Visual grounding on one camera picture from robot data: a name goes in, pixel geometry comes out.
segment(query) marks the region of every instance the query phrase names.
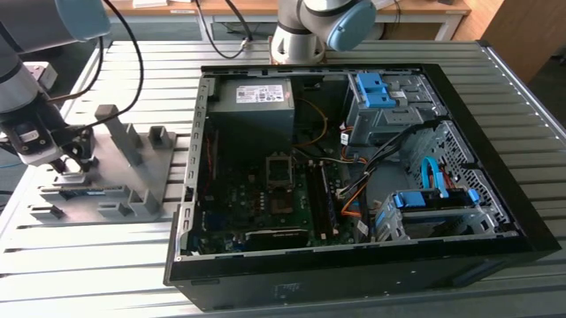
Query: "metal chassis frame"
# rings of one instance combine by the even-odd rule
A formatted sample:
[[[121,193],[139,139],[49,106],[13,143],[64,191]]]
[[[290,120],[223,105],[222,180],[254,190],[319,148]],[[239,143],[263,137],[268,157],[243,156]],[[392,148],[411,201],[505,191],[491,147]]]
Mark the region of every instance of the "metal chassis frame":
[[[502,261],[493,267],[477,266],[469,269],[470,277],[455,286],[466,286],[482,279],[510,264],[526,260],[535,260],[555,250],[559,245],[550,233],[538,213],[523,193],[497,151],[465,103],[441,69],[435,64],[347,64],[346,66],[316,65],[316,66],[211,66],[203,67],[203,81],[212,79],[215,74],[224,77],[270,76],[270,72],[284,76],[311,74],[316,70],[326,70],[328,74],[346,74],[347,70],[364,70],[379,68],[418,68],[427,76],[442,103],[447,106],[455,127],[465,137],[473,155],[479,162],[478,167],[483,170],[489,183],[497,192],[497,196],[507,208],[515,224],[521,228],[521,237],[501,238],[491,241],[462,241],[462,242],[430,242],[423,246],[388,246],[388,248],[356,248],[336,250],[331,252],[311,252],[304,254],[280,254],[244,258],[223,258],[211,260],[182,261],[179,257],[178,226],[180,222],[180,210],[175,213],[171,232],[170,251],[167,256],[167,267],[164,283],[176,286],[186,293],[180,284],[191,284],[195,280],[220,278],[242,275],[266,275],[268,273],[290,273],[307,270],[323,270],[324,268],[348,268],[351,266],[384,265],[387,262],[411,262],[418,266],[415,259],[446,258],[475,258],[483,256],[497,258]],[[200,94],[208,94],[208,88],[200,85]],[[202,109],[206,98],[198,98],[195,119],[198,110]]]

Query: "aluminum table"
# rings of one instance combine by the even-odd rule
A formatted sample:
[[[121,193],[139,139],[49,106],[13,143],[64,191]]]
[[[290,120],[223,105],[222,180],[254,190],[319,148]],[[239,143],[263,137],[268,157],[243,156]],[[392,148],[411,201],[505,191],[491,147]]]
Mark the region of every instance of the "aluminum table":
[[[219,49],[235,52],[238,42]],[[171,317],[202,315],[163,285],[172,213],[182,179],[200,66],[264,64],[268,45],[256,42],[236,60],[223,60],[204,42],[142,42],[147,67],[140,102],[121,116],[136,131],[164,125],[179,134],[166,194],[166,214],[154,223],[40,223],[27,212],[41,168],[28,168],[0,218],[0,313],[3,317]],[[88,82],[93,52],[73,91]],[[226,312],[270,317],[533,317],[566,315],[566,134],[549,111],[489,47],[474,42],[366,42],[328,52],[328,63],[438,63],[565,250],[537,263],[507,268],[474,285],[429,291]],[[92,92],[67,102],[69,123],[89,123],[96,106],[124,107],[138,85],[131,42],[107,49]]]

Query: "black cable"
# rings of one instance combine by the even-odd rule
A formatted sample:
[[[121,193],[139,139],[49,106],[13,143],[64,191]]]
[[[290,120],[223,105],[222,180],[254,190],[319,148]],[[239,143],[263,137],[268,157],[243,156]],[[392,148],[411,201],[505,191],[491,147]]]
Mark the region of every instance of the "black cable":
[[[396,30],[396,28],[400,25],[400,4],[398,0],[392,0],[392,1],[395,2],[395,7],[396,7],[396,15],[395,15],[395,22],[394,22],[394,25],[395,25],[394,29]]]
[[[76,99],[80,96],[83,96],[84,94],[87,94],[87,92],[91,91],[92,87],[95,86],[96,81],[99,80],[99,76],[100,76],[100,72],[103,70],[103,62],[104,62],[104,38],[100,36],[99,37],[99,66],[96,68],[96,72],[95,72],[95,76],[92,77],[92,80],[88,84],[88,86],[84,88],[83,91],[75,93],[75,94],[69,94],[69,95],[63,95],[55,98],[51,98],[47,102],[51,104],[55,103],[61,103],[64,101],[68,101],[69,99]]]
[[[115,113],[112,116],[108,116],[107,118],[104,118],[104,119],[101,119],[101,120],[99,120],[99,121],[93,122],[92,124],[89,124],[89,125],[87,125],[87,126],[84,126],[84,127],[81,127],[81,128],[79,128],[79,129],[77,129],[77,133],[79,133],[80,131],[85,131],[85,130],[91,129],[92,127],[95,127],[95,126],[97,126],[97,125],[100,125],[100,124],[107,123],[108,121],[111,121],[112,119],[115,119],[115,118],[116,118],[116,117],[119,117],[123,113],[128,112],[128,110],[131,110],[131,109],[132,109],[134,105],[136,104],[136,102],[138,102],[138,100],[139,100],[139,98],[140,98],[142,89],[143,89],[143,80],[144,80],[144,76],[146,76],[146,75],[144,75],[144,67],[143,67],[142,50],[140,50],[140,46],[138,45],[138,40],[135,39],[135,35],[134,35],[134,32],[132,32],[132,29],[130,28],[130,25],[127,24],[126,19],[124,19],[124,17],[121,16],[121,13],[117,11],[116,7],[113,6],[112,2],[111,2],[109,0],[103,0],[103,1],[104,1],[105,5],[108,5],[108,7],[109,7],[109,9],[112,10],[112,12],[115,13],[115,15],[116,15],[117,19],[119,19],[119,20],[120,20],[120,22],[121,22],[121,25],[124,25],[124,28],[126,28],[127,34],[128,34],[128,36],[130,36],[130,39],[132,40],[135,53],[136,53],[136,55],[138,55],[138,62],[139,62],[139,64],[140,64],[140,81],[139,81],[139,84],[138,84],[138,91],[135,92],[134,100],[132,100],[132,102],[130,103],[130,105],[128,105],[128,106],[127,106],[123,110],[120,110],[117,113]]]
[[[224,0],[224,1],[227,2],[228,7],[231,8],[234,14],[236,15],[238,20],[240,20],[242,26],[244,27],[244,30],[246,30],[247,40],[254,41],[254,35],[252,35],[252,32],[250,31],[248,23],[246,22],[240,11],[238,10],[236,6],[234,5],[232,0]]]
[[[234,14],[238,16],[238,19],[240,20],[242,25],[244,27],[246,34],[247,34],[247,38],[246,38],[244,41],[251,41],[252,40],[252,34],[251,34],[251,31],[250,31],[248,24],[246,23],[246,20],[243,19],[242,15],[240,15],[240,12],[238,11],[236,7],[234,6],[234,3],[230,0],[226,0],[226,2],[227,2],[230,8],[234,11]],[[208,41],[210,41],[210,43],[212,45],[214,50],[227,60],[235,59],[238,56],[240,56],[242,52],[244,52],[246,46],[242,45],[240,50],[236,52],[236,54],[234,54],[231,56],[228,56],[228,55],[226,55],[224,53],[220,52],[219,48],[216,47],[216,45],[214,43],[212,36],[211,36],[210,31],[208,31],[208,25],[207,25],[207,23],[204,21],[203,9],[200,8],[200,0],[195,0],[195,3],[196,3],[198,16],[200,17],[200,22],[203,23],[206,37],[208,38]]]
[[[238,33],[238,34],[246,34],[246,30],[244,31],[240,31],[240,30],[235,30],[235,29],[232,29],[230,26],[228,26],[228,24],[227,23],[224,23],[224,22],[220,22],[220,24],[224,26],[224,28],[227,28],[227,33]],[[259,29],[259,26],[262,25],[262,22],[258,22],[256,24],[255,24],[255,28],[254,28],[254,31],[251,31],[251,34],[256,34],[256,32],[258,32],[258,29]]]
[[[449,117],[438,116],[435,119],[423,122],[422,124],[413,125],[407,127],[402,132],[399,132],[391,139],[386,141],[384,144],[379,147],[375,154],[371,156],[367,164],[363,166],[363,173],[360,177],[340,191],[340,194],[350,192],[355,187],[358,187],[366,180],[368,180],[371,174],[376,170],[379,162],[382,162],[387,157],[390,157],[400,149],[400,145],[404,139],[418,131],[423,129],[431,129],[438,127],[442,121],[447,120]]]

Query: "black cable on table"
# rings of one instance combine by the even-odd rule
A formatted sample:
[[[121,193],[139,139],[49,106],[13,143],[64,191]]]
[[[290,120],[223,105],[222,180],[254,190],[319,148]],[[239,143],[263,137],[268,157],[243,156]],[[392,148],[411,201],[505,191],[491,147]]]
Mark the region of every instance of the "black cable on table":
[[[134,35],[134,32],[132,32],[132,29],[130,28],[130,25],[127,24],[126,19],[124,19],[124,17],[121,16],[121,13],[117,11],[116,7],[113,6],[112,2],[111,2],[109,0],[103,0],[103,1],[104,1],[105,5],[108,5],[108,7],[109,7],[109,9],[112,10],[112,12],[115,13],[115,15],[116,15],[117,19],[119,19],[119,20],[120,20],[120,22],[121,22],[121,25],[124,25],[124,28],[126,28],[127,34],[128,34],[128,36],[130,36],[130,39],[132,40],[135,53],[136,53],[136,55],[138,55],[138,62],[139,62],[139,64],[140,64],[140,79],[139,79],[139,83],[138,83],[138,90],[136,90],[136,92],[135,92],[134,100],[132,100],[132,102],[130,103],[130,105],[128,105],[128,106],[127,106],[123,110],[120,110],[117,113],[115,113],[112,116],[108,116],[107,118],[104,118],[104,119],[101,119],[101,120],[99,120],[99,121],[93,122],[92,124],[89,124],[89,125],[87,125],[87,126],[84,126],[84,127],[81,127],[81,128],[77,130],[77,132],[80,132],[80,131],[85,131],[87,129],[91,129],[91,128],[92,128],[92,127],[95,127],[95,126],[97,126],[97,125],[100,125],[100,124],[107,123],[108,121],[111,121],[112,119],[115,119],[116,117],[119,117],[121,114],[124,114],[126,112],[128,112],[128,110],[131,110],[131,109],[134,108],[134,106],[135,106],[135,104],[136,104],[136,102],[138,102],[138,100],[139,100],[139,98],[140,98],[142,89],[143,89],[143,80],[144,80],[144,76],[146,76],[146,74],[144,74],[144,67],[143,67],[142,49],[140,49],[140,46],[139,46],[139,44],[138,44],[138,40],[136,40],[136,38],[135,38],[135,35]]]
[[[84,88],[83,91],[75,93],[75,94],[69,94],[69,95],[63,95],[55,98],[51,98],[48,100],[48,103],[55,104],[55,103],[61,103],[64,101],[68,101],[69,99],[76,99],[80,96],[83,96],[84,94],[87,94],[92,87],[95,86],[96,81],[99,80],[99,76],[100,76],[100,72],[103,70],[103,62],[104,62],[104,38],[100,36],[99,37],[99,66],[96,68],[96,72],[95,72],[95,76],[92,77],[92,80],[88,84],[88,86]]]
[[[232,9],[234,14],[236,15],[236,17],[240,20],[242,25],[244,27],[246,34],[247,34],[247,38],[244,39],[244,41],[251,41],[252,40],[252,33],[250,31],[248,24],[246,23],[246,20],[243,19],[243,16],[242,16],[240,12],[238,11],[238,8],[234,6],[234,3],[230,0],[226,0],[226,2],[228,4],[230,8]],[[208,41],[212,45],[214,50],[227,60],[235,59],[238,56],[240,56],[242,52],[244,52],[244,49],[246,49],[244,43],[240,46],[240,50],[234,55],[226,55],[223,52],[220,52],[219,48],[216,47],[216,44],[214,43],[211,32],[208,31],[208,25],[204,21],[203,9],[200,8],[200,0],[195,0],[195,3],[196,3],[198,16],[200,18],[200,22],[203,23],[206,37],[208,38]]]

